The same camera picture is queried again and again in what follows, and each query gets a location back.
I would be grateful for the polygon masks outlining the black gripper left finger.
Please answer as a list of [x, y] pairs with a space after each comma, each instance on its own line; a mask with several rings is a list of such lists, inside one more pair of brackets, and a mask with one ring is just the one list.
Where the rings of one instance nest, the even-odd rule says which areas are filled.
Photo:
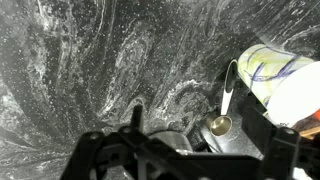
[[138, 180], [137, 160], [119, 132], [87, 132], [79, 138], [60, 180], [104, 180], [117, 166]]

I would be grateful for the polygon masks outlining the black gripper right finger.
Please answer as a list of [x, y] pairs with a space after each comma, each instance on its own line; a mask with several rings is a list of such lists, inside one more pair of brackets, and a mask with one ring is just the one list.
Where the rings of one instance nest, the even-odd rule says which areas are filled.
[[293, 180], [294, 169], [299, 168], [313, 180], [320, 180], [319, 134], [304, 138], [291, 128], [274, 125], [263, 115], [265, 111], [252, 93], [241, 104], [241, 128], [264, 155], [260, 178]]

